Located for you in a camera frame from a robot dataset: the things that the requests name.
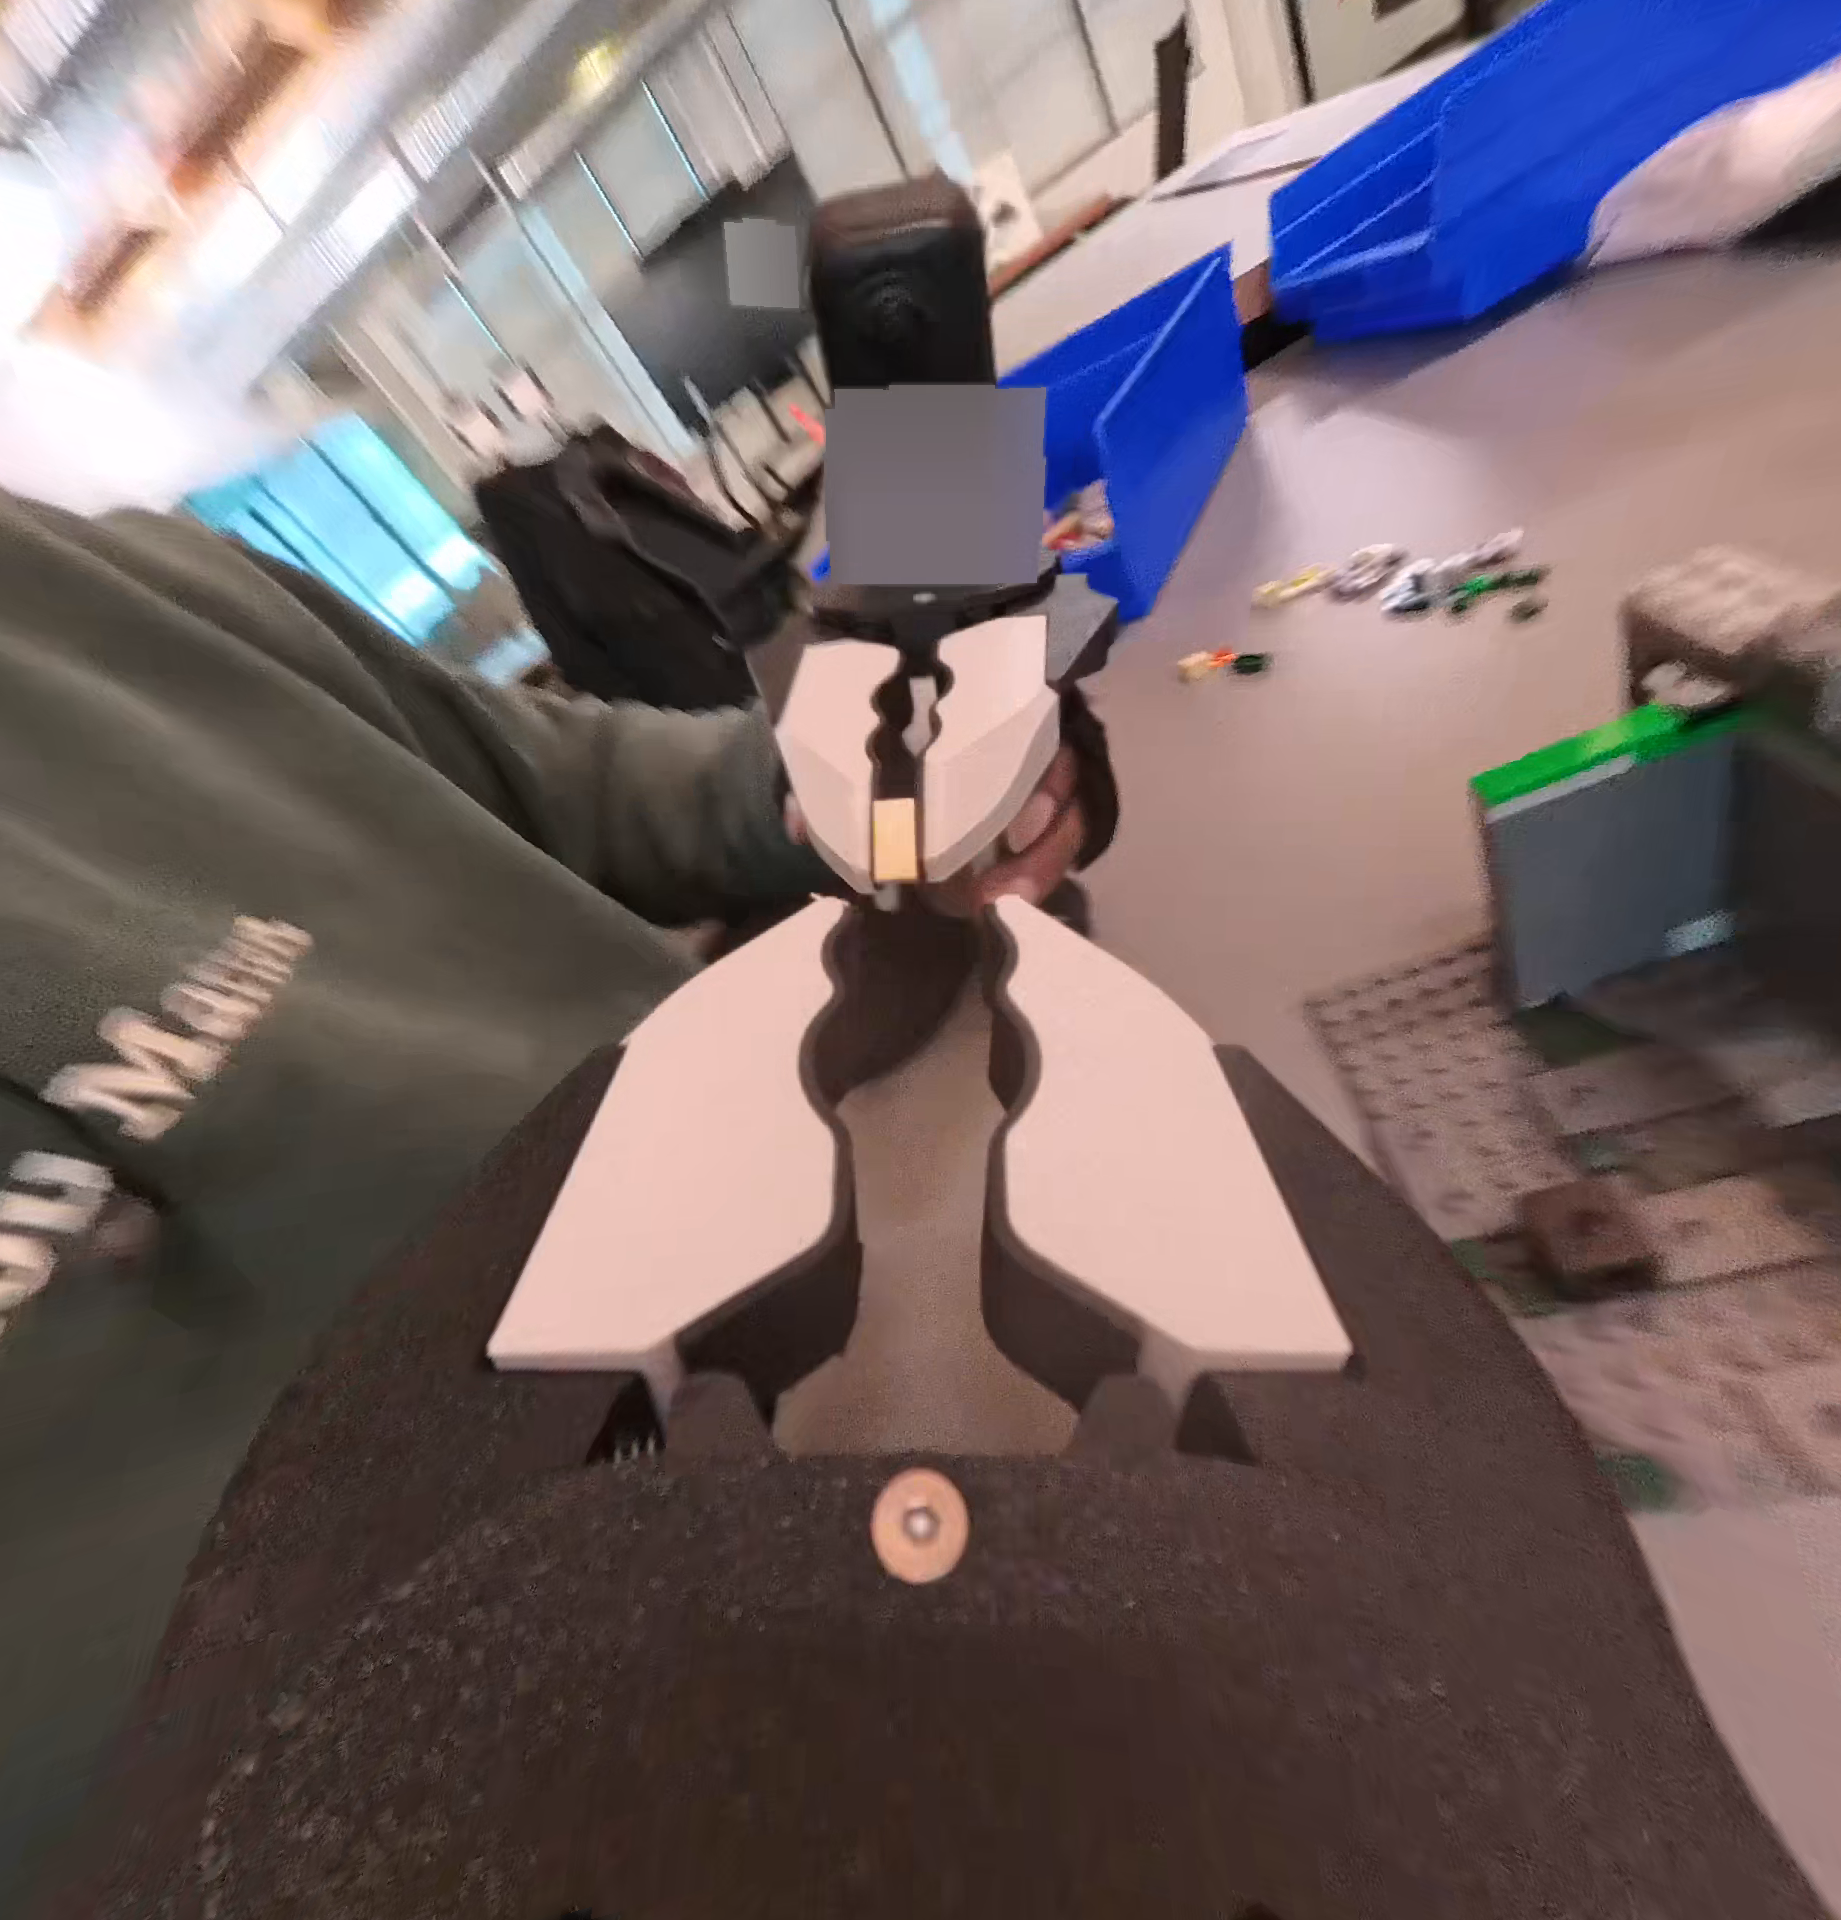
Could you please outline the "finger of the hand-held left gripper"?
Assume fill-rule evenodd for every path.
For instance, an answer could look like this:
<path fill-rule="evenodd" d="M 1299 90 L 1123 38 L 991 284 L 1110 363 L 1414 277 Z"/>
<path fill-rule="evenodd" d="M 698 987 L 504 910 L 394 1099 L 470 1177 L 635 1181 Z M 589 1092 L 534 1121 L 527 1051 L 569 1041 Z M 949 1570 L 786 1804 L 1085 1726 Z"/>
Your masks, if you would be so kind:
<path fill-rule="evenodd" d="M 934 660 L 932 736 L 917 758 L 926 885 L 948 883 L 1003 839 L 1060 738 L 1044 615 L 962 628 L 936 642 Z"/>
<path fill-rule="evenodd" d="M 899 674 L 899 648 L 863 639 L 814 639 L 802 648 L 773 736 L 808 843 L 839 880 L 872 895 L 870 742 L 884 717 L 876 699 Z"/>

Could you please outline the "row of small toy bricks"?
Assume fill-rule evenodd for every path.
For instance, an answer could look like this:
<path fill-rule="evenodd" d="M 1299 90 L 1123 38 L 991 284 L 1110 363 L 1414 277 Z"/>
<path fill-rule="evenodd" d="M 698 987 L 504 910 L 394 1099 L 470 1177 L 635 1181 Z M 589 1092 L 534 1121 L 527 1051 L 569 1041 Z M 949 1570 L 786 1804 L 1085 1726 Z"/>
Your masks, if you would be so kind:
<path fill-rule="evenodd" d="M 1397 542 L 1370 542 L 1345 556 L 1307 563 L 1252 592 L 1252 606 L 1277 611 L 1303 599 L 1374 602 L 1390 618 L 1461 616 L 1483 599 L 1532 597 L 1541 608 L 1547 563 L 1526 556 L 1526 534 L 1509 527 L 1442 555 L 1416 555 Z"/>

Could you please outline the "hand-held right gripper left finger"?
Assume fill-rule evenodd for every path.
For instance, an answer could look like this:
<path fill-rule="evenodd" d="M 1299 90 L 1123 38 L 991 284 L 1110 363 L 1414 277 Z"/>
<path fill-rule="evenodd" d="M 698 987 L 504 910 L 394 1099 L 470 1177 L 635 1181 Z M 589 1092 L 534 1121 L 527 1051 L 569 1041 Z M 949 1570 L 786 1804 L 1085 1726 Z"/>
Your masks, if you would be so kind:
<path fill-rule="evenodd" d="M 731 1376 L 763 1409 L 860 1307 L 850 1147 L 817 1041 L 839 899 L 697 973 L 620 1046 L 487 1344 L 505 1376 L 625 1376 L 669 1409 Z"/>

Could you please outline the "person's left forearm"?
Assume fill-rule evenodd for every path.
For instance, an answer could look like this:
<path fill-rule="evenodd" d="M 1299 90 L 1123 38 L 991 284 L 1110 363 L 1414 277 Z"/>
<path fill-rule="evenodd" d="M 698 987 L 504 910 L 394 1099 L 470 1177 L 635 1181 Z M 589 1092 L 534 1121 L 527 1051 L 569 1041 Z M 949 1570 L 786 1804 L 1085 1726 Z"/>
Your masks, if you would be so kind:
<path fill-rule="evenodd" d="M 840 894 L 758 707 L 558 697 L 458 674 L 409 648 L 378 660 L 374 674 L 426 765 L 659 927 Z"/>

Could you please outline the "grey green toy brick building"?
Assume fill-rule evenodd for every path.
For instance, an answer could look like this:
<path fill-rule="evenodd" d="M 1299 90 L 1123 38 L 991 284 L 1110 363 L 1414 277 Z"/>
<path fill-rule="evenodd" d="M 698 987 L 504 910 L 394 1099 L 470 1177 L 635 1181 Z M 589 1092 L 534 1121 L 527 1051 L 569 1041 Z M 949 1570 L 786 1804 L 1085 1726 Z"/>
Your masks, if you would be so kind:
<path fill-rule="evenodd" d="M 1618 637 L 1626 707 L 1468 787 L 1509 1000 L 1722 945 L 1841 1038 L 1841 587 L 1709 546 Z"/>

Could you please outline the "person's left hand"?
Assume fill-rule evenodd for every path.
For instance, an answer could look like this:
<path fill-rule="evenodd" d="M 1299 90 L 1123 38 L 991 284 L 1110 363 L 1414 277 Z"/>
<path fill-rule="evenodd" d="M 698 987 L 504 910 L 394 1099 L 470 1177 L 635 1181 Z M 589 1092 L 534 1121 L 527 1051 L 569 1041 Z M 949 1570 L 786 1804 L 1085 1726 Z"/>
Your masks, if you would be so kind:
<path fill-rule="evenodd" d="M 976 861 L 945 880 L 923 883 L 917 895 L 951 916 L 976 916 L 998 899 L 1040 903 L 1078 867 L 1086 837 L 1081 760 L 1074 745 L 1064 743 L 985 863 Z"/>

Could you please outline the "grey toy brick baseplate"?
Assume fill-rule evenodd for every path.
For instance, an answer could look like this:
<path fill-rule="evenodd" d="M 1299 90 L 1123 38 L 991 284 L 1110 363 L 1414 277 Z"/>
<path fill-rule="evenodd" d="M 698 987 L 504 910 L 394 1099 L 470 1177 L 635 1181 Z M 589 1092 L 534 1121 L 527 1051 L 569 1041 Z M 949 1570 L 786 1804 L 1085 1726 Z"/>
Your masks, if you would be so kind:
<path fill-rule="evenodd" d="M 1841 1497 L 1841 1041 L 1724 947 L 1514 1012 L 1471 941 L 1307 1016 L 1629 1508 Z"/>

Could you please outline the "white plastic bag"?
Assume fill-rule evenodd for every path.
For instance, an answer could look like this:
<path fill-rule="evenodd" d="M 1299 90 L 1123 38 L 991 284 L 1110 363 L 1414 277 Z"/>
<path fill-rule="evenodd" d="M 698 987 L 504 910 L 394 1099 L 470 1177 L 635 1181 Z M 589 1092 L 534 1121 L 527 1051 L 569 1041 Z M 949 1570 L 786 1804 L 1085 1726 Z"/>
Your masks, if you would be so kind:
<path fill-rule="evenodd" d="M 1722 253 L 1841 180 L 1841 53 L 1794 84 L 1722 107 L 1618 180 L 1580 266 Z"/>

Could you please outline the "nested blue storage bins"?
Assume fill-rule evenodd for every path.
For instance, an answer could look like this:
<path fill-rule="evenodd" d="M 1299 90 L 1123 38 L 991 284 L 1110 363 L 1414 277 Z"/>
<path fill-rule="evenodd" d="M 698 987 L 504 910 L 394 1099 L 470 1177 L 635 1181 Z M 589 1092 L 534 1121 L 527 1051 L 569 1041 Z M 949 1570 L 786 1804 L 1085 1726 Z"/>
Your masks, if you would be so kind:
<path fill-rule="evenodd" d="M 1841 1 L 1539 3 L 1273 192 L 1273 306 L 1323 342 L 1482 318 L 1676 134 L 1837 55 Z"/>

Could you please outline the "black backpack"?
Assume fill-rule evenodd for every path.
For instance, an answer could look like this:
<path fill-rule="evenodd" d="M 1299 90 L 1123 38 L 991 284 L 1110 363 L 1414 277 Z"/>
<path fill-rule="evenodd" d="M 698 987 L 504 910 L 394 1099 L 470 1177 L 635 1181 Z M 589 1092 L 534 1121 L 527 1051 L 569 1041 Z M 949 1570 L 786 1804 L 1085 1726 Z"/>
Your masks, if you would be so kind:
<path fill-rule="evenodd" d="M 481 471 L 474 501 L 561 681 L 604 703 L 749 707 L 749 652 L 799 594 L 817 482 L 723 519 L 669 463 L 604 421 Z"/>

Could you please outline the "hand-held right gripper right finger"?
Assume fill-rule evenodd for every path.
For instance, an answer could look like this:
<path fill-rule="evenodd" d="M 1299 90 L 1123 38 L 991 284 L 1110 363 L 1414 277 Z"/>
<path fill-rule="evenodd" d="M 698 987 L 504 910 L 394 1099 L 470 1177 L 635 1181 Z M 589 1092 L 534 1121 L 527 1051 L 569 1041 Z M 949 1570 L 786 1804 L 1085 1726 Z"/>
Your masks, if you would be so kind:
<path fill-rule="evenodd" d="M 984 1323 L 1082 1409 L 1145 1380 L 1345 1372 L 1354 1344 L 1215 1041 L 1027 899 L 988 912 Z"/>

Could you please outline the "grey desk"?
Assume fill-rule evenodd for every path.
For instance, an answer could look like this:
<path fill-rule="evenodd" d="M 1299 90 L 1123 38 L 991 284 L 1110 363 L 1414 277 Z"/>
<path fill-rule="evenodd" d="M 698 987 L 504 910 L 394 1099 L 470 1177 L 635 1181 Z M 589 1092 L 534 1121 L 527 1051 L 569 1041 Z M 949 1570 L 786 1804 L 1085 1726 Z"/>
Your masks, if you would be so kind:
<path fill-rule="evenodd" d="M 1168 592 L 1094 681 L 1123 826 L 1086 886 L 1107 947 L 1372 1163 L 1305 1003 L 1479 930 L 1468 777 L 1616 714 L 1616 608 L 1652 566 L 1757 543 L 1841 584 L 1841 253 L 1598 269 L 1476 331 L 1300 344 L 1249 393 Z M 1254 616 L 1257 584 L 1366 542 L 1438 555 L 1512 527 L 1552 570 L 1526 626 L 1312 599 Z M 1176 678 L 1236 639 L 1265 674 Z M 1070 1432 L 977 1308 L 980 1012 L 843 1105 L 860 1320 L 783 1404 L 790 1449 L 1050 1452 Z M 1711 1716 L 1841 1915 L 1841 1495 L 1632 1529 Z"/>

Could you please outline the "person's green sweatshirt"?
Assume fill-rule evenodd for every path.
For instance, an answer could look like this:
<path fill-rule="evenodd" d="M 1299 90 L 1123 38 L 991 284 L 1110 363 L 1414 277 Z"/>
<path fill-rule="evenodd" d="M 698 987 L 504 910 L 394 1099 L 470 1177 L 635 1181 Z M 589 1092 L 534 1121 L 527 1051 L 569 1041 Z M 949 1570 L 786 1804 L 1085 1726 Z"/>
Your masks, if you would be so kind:
<path fill-rule="evenodd" d="M 197 521 L 0 488 L 0 1915 L 355 1286 L 693 973 L 426 765 L 400 648 Z"/>

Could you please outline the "blue storage bin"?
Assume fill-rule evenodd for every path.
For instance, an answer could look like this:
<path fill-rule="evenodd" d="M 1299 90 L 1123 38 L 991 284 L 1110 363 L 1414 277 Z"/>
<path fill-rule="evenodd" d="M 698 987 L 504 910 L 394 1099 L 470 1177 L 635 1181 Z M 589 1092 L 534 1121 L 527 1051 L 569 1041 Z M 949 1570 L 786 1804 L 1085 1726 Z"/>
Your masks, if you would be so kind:
<path fill-rule="evenodd" d="M 1153 611 L 1248 418 L 1231 247 L 1194 258 L 998 376 L 1045 397 L 1044 509 L 1104 491 L 1113 527 L 1064 570 Z"/>

